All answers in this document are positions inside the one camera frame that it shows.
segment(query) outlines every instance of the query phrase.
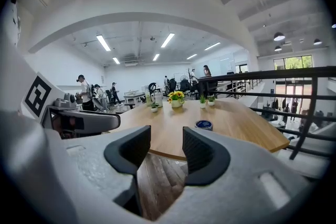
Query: black metal railing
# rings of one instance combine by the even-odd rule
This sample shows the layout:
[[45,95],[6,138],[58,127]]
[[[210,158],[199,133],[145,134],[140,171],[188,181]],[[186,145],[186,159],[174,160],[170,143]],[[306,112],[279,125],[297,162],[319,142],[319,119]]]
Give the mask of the black metal railing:
[[[200,78],[199,81],[199,90],[200,93],[206,94],[227,94],[227,97],[231,97],[234,95],[252,95],[257,97],[274,97],[274,98],[301,98],[301,99],[310,99],[310,105],[308,113],[305,114],[296,114],[289,112],[281,112],[276,110],[269,109],[259,109],[259,108],[251,108],[256,112],[261,113],[269,113],[275,115],[283,115],[287,117],[296,117],[306,119],[306,122],[303,125],[302,131],[293,131],[278,127],[277,129],[283,133],[294,134],[299,137],[299,140],[296,146],[287,146],[288,149],[292,150],[290,155],[290,159],[294,159],[298,152],[313,154],[317,156],[330,157],[330,153],[318,152],[313,150],[308,150],[306,148],[302,148],[304,140],[306,137],[313,138],[317,140],[325,140],[325,141],[336,141],[335,137],[323,136],[323,135],[314,135],[309,133],[309,128],[313,120],[322,120],[328,122],[336,122],[335,117],[325,117],[314,115],[316,101],[317,100],[336,100],[336,95],[318,95],[318,78],[334,78],[336,77],[336,67],[316,67],[316,68],[301,68],[301,69],[289,69],[289,70],[271,70],[271,71],[257,71],[257,72],[248,72],[248,73],[237,73],[237,74],[229,74],[225,76],[215,76],[215,77],[205,77]],[[252,86],[255,87],[258,83],[260,83],[263,79],[292,79],[292,78],[311,78],[311,95],[298,95],[298,94],[275,94],[275,93],[260,93],[260,92],[247,92],[246,81],[252,81]],[[231,83],[235,83],[237,81],[245,81],[245,89],[243,91],[239,91],[239,93],[233,91],[234,86],[232,86],[232,90],[230,91],[217,91],[218,82],[220,81],[231,81]]]

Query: window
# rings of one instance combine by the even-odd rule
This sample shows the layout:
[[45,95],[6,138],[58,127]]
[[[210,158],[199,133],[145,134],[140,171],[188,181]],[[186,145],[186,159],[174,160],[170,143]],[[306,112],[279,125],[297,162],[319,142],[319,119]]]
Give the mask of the window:
[[246,63],[243,65],[236,66],[236,73],[245,73],[246,71],[248,71]]
[[281,58],[274,60],[274,69],[296,69],[313,67],[311,55]]

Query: railing bar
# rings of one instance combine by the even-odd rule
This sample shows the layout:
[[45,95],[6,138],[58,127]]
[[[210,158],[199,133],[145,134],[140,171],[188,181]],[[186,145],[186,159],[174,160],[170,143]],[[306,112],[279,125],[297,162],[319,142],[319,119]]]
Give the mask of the railing bar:
[[284,78],[328,78],[336,77],[336,67],[314,67],[285,70],[256,71],[249,73],[229,74],[224,76],[199,78],[203,81],[231,81],[231,80],[253,80],[253,79],[284,79]]
[[[302,118],[302,119],[307,119],[308,118],[308,115],[281,112],[281,111],[277,111],[277,110],[258,109],[258,108],[250,108],[250,109],[252,109],[253,111],[256,111],[256,112],[266,112],[266,113],[274,114],[274,115],[289,116],[289,117],[296,117],[296,118]],[[336,122],[335,117],[313,116],[313,119]]]
[[[297,136],[301,135],[301,132],[299,132],[299,131],[288,130],[288,129],[284,129],[284,128],[280,128],[280,127],[276,127],[276,128],[281,133],[294,134],[294,135],[297,135]],[[335,141],[336,142],[336,137],[332,137],[332,136],[326,136],[326,135],[319,135],[319,134],[308,133],[306,135],[306,137],[312,138],[312,139],[316,139],[316,140],[325,140],[325,141]]]
[[[287,146],[287,148],[290,149],[290,150],[293,150],[293,152],[296,150],[296,147],[291,146],[291,145]],[[312,150],[308,150],[306,148],[300,148],[298,151],[303,152],[303,153],[307,153],[307,154],[311,154],[311,155],[327,157],[327,158],[330,158],[332,156],[332,153],[312,151]]]
[[312,78],[311,81],[311,96],[312,99],[310,101],[309,110],[308,110],[308,118],[306,119],[305,125],[303,126],[302,134],[299,138],[298,143],[296,144],[295,149],[293,150],[292,154],[290,155],[289,159],[294,159],[295,156],[298,154],[299,149],[301,148],[304,140],[306,139],[306,135],[308,134],[309,127],[313,122],[314,111],[316,106],[316,96],[317,96],[317,86],[318,86],[318,79]]
[[[220,94],[228,94],[230,91],[210,91],[214,93]],[[280,94],[280,93],[258,93],[258,92],[245,92],[242,95],[250,95],[250,96],[261,96],[261,97],[286,97],[286,98],[302,98],[302,99],[311,99],[311,95],[298,95],[298,94]],[[318,100],[336,100],[336,95],[317,95],[316,99]]]

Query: ceiling light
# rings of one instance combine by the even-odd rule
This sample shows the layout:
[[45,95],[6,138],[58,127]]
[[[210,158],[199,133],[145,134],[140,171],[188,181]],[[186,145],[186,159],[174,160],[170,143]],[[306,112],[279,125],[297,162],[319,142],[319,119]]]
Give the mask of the ceiling light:
[[314,45],[320,45],[322,44],[322,41],[320,41],[318,38],[314,40]]
[[274,41],[280,41],[280,40],[283,40],[283,39],[285,39],[285,36],[284,36],[283,33],[281,33],[281,32],[276,32],[276,33],[274,34]]
[[116,57],[114,57],[113,59],[116,62],[116,64],[120,64],[119,61],[118,61],[118,59]]
[[164,48],[165,46],[167,46],[168,42],[173,38],[173,36],[175,36],[175,34],[170,33],[168,37],[166,38],[166,40],[164,41],[164,43],[162,44],[161,48]]
[[217,46],[218,44],[220,44],[220,42],[217,42],[216,44],[213,44],[213,45],[211,45],[210,47],[207,47],[205,50],[209,50],[209,49],[211,49],[212,47]]
[[274,51],[281,51],[282,48],[280,46],[275,47]]
[[190,58],[195,57],[196,55],[197,55],[197,54],[193,54],[193,55],[189,56],[189,57],[187,58],[187,60],[189,60]]
[[109,48],[109,46],[107,45],[107,43],[106,43],[106,41],[105,41],[105,39],[103,38],[102,35],[97,36],[97,39],[99,40],[99,42],[102,44],[102,46],[104,47],[104,49],[105,49],[106,51],[110,51],[110,50],[111,50],[111,49]]
[[156,54],[153,61],[156,61],[160,54]]

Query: wooden table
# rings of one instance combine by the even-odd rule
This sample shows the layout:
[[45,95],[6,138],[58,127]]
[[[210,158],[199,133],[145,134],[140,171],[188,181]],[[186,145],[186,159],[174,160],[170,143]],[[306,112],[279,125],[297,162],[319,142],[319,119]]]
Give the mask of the wooden table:
[[234,98],[216,100],[214,106],[200,108],[199,101],[185,101],[182,107],[173,109],[163,102],[163,107],[152,113],[144,105],[129,110],[122,115],[119,128],[111,133],[131,127],[151,125],[152,137],[150,152],[164,157],[185,161],[182,151],[182,127],[194,127],[198,120],[209,120],[213,131],[237,139],[253,142],[270,152],[276,152],[289,144],[289,141],[271,124],[256,112]]

